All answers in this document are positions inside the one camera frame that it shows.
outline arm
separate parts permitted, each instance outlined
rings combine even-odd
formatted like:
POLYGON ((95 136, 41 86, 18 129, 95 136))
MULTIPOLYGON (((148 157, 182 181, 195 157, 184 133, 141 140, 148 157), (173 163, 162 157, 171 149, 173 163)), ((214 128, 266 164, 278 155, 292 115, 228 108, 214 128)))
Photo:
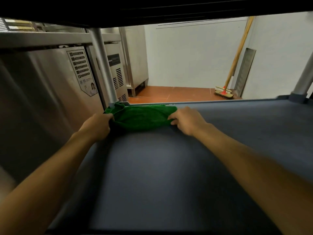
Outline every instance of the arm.
POLYGON ((196 110, 178 109, 172 125, 202 142, 229 170, 283 234, 313 231, 313 187, 276 162, 206 123, 196 110))
POLYGON ((110 132, 112 114, 95 114, 0 205, 0 234, 44 234, 90 147, 110 132))

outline wooden handle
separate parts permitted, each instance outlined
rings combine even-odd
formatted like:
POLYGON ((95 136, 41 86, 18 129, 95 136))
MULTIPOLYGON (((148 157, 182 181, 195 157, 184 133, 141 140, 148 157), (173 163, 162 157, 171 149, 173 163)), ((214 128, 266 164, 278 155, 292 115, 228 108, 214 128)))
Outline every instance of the wooden handle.
POLYGON ((236 53, 235 58, 234 58, 233 63, 232 63, 232 66, 230 67, 230 70, 229 70, 229 73, 228 73, 228 76, 227 76, 227 79, 226 79, 226 82, 225 82, 224 89, 226 89, 228 87, 230 78, 232 77, 234 69, 237 66, 240 53, 241 53, 242 48, 243 48, 243 46, 245 44, 245 41, 246 41, 247 35, 249 33, 249 30, 250 30, 251 24, 253 22, 253 19, 254 19, 254 16, 250 16, 249 17, 249 20, 248 20, 248 23, 247 23, 247 27, 246 27, 246 29, 244 31, 244 34, 243 34, 242 38, 241 38, 240 44, 239 44, 238 49, 237 49, 237 53, 236 53))

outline sticker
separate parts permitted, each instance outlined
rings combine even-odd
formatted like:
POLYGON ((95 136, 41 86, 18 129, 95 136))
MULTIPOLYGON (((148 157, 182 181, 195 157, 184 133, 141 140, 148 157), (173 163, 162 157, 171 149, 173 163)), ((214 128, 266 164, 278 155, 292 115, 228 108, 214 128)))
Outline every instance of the sticker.
MULTIPOLYGON (((69 59, 72 61, 77 60, 77 59, 87 58, 84 49, 67 51, 67 54, 68 54, 69 59), (72 57, 73 55, 82 55, 82 56, 73 58, 72 57)), ((98 91, 96 88, 95 80, 92 76, 92 72, 90 71, 90 66, 89 66, 88 61, 86 60, 76 61, 76 62, 72 62, 72 61, 71 61, 72 67, 75 72, 80 89, 89 96, 93 96, 97 94, 98 91)))
POLYGON ((119 54, 109 55, 108 61, 109 61, 110 67, 120 64, 119 54))

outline microfiber cloth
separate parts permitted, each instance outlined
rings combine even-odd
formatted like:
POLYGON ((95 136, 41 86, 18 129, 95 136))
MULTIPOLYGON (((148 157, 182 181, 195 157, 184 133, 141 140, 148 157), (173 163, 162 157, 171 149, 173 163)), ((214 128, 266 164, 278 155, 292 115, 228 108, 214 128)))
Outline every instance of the microfiber cloth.
POLYGON ((170 125, 168 116, 177 110, 176 106, 124 106, 116 102, 114 109, 105 109, 105 113, 114 115, 113 125, 126 131, 145 131, 170 125))

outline broom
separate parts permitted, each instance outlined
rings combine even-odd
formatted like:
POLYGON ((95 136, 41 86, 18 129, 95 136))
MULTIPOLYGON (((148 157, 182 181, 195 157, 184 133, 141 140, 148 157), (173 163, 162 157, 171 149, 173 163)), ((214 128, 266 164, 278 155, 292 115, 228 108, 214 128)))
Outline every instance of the broom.
POLYGON ((215 90, 216 90, 215 94, 218 94, 218 95, 230 98, 230 99, 233 98, 233 94, 231 94, 232 91, 227 89, 227 87, 228 87, 230 78, 232 77, 233 72, 235 70, 235 67, 237 66, 240 53, 241 53, 242 48, 243 48, 243 46, 245 44, 245 41, 246 41, 247 35, 249 33, 249 30, 250 30, 251 24, 253 22, 253 19, 254 19, 254 16, 250 16, 249 19, 248 19, 247 26, 246 26, 244 34, 243 34, 243 36, 241 38, 240 44, 239 44, 238 49, 237 49, 237 53, 236 53, 235 58, 234 58, 233 63, 232 63, 232 66, 230 67, 230 70, 229 70, 229 73, 228 73, 228 76, 227 76, 227 79, 226 79, 224 87, 216 86, 215 87, 215 90))

